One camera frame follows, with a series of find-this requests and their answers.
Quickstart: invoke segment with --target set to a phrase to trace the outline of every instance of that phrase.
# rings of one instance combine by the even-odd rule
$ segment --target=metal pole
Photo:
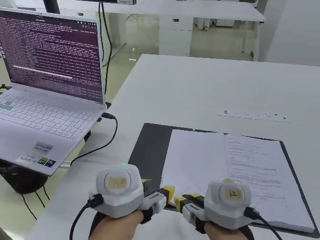
[[[47,13],[60,14],[58,0],[43,0]]]

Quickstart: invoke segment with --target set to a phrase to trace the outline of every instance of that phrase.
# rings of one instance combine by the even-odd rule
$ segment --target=power strip
[[[263,121],[292,123],[286,116],[278,113],[267,113],[257,111],[234,111],[234,110],[221,110],[218,112],[221,117],[239,118],[239,119],[255,119]]]

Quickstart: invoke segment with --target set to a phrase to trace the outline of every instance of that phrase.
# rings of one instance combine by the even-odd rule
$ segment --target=table leg
[[[244,22],[244,32],[243,32],[243,39],[242,39],[242,52],[245,52],[246,49],[246,42],[247,42],[247,35],[248,35],[248,25],[249,22],[245,21]]]
[[[261,33],[261,22],[255,23],[255,43],[254,43],[254,53],[253,61],[257,62],[259,60],[259,48],[260,48],[260,34]]]

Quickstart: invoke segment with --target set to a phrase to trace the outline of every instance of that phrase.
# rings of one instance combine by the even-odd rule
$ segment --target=hand
[[[210,240],[247,240],[239,230],[229,230],[209,221],[204,224],[204,231]]]
[[[143,219],[140,210],[120,218],[107,216],[96,226],[89,240],[131,240]]]

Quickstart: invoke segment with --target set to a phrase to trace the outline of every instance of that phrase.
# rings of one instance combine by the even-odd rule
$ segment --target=laptop keyboard
[[[76,139],[93,120],[93,116],[25,97],[2,94],[0,119],[64,138]]]

